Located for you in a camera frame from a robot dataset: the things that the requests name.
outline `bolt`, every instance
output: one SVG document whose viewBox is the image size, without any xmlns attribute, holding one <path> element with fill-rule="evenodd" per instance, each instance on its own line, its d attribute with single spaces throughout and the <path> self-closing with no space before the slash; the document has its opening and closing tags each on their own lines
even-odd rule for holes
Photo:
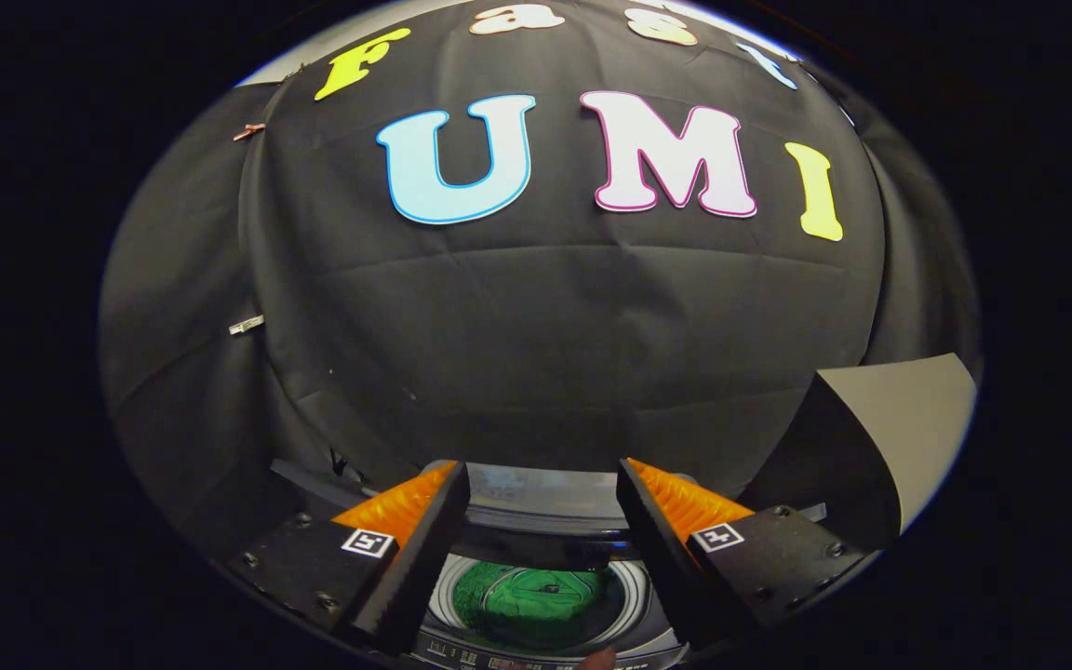
<svg viewBox="0 0 1072 670">
<path fill-rule="evenodd" d="M 323 593 L 323 591 L 316 591 L 316 607 L 325 611 L 333 611 L 337 610 L 337 600 L 331 595 Z"/>
</svg>

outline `orange finger pad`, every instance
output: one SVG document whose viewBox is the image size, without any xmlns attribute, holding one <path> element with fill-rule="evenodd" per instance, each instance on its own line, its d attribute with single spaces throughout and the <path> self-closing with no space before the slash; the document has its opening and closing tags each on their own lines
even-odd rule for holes
<svg viewBox="0 0 1072 670">
<path fill-rule="evenodd" d="M 377 496 L 352 506 L 332 518 L 336 523 L 349 525 L 352 528 L 363 528 L 375 533 L 394 535 L 400 548 L 407 547 L 407 539 L 425 517 L 433 496 L 444 483 L 458 462 L 447 462 L 425 475 L 414 476 L 399 487 L 387 489 Z"/>
<path fill-rule="evenodd" d="M 686 482 L 680 476 L 669 474 L 659 467 L 635 461 L 634 458 L 626 461 L 638 472 L 639 479 L 643 480 L 647 491 L 652 492 L 652 497 L 659 505 L 659 511 L 665 515 L 681 544 L 685 544 L 690 533 L 756 513 L 736 502 L 698 487 L 697 483 Z"/>
</svg>

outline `clothespin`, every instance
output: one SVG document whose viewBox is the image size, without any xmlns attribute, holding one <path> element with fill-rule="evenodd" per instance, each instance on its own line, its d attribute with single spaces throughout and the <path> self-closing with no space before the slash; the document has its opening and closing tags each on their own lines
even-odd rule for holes
<svg viewBox="0 0 1072 670">
<path fill-rule="evenodd" d="M 242 139 L 243 137 L 250 137 L 251 135 L 255 135 L 256 132 L 263 131 L 264 128 L 267 128 L 267 123 L 255 123 L 255 125 L 247 123 L 247 131 L 239 132 L 238 135 L 235 135 L 234 140 L 237 142 L 239 139 Z"/>
</svg>

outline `black fabric backdrop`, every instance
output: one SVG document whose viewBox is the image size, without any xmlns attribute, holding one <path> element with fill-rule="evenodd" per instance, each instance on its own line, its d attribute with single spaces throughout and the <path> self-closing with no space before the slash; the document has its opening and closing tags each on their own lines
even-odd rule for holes
<svg viewBox="0 0 1072 670">
<path fill-rule="evenodd" d="M 337 452 L 379 488 L 438 458 L 610 470 L 632 455 L 736 496 L 814 370 L 955 352 L 977 372 L 956 221 L 875 107 L 839 85 L 851 128 L 800 65 L 777 59 L 799 85 L 784 88 L 699 21 L 685 47 L 630 31 L 628 3 L 550 5 L 565 25 L 476 35 L 480 9 L 458 4 L 386 27 L 413 33 L 322 102 L 349 46 L 235 89 L 146 180 L 103 284 L 103 381 L 176 525 L 233 506 L 209 492 L 272 455 L 325 472 Z M 578 101 L 596 89 L 641 95 L 676 131 L 696 105 L 735 115 L 757 214 L 597 207 L 604 137 Z M 449 109 L 442 174 L 471 182 L 490 157 L 463 110 L 506 93 L 537 101 L 518 202 L 450 226 L 396 212 L 375 133 Z M 252 122 L 269 130 L 229 140 Z M 790 140 L 833 164 L 839 242 L 801 232 Z M 226 334 L 253 314 L 255 334 Z"/>
<path fill-rule="evenodd" d="M 953 194 L 987 317 L 982 404 L 935 503 L 740 665 L 1072 667 L 1072 3 L 724 9 L 837 63 L 896 120 Z M 152 505 L 94 333 L 109 243 L 170 140 L 355 10 L 0 4 L 0 667 L 330 662 Z"/>
</svg>

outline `green cloth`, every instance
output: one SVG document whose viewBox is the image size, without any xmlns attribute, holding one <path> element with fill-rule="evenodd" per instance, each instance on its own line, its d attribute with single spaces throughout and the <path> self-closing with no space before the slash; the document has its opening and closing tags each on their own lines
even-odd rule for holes
<svg viewBox="0 0 1072 670">
<path fill-rule="evenodd" d="M 479 563 L 455 586 L 455 610 L 494 644 L 548 650 L 587 641 L 605 627 L 614 575 Z"/>
</svg>

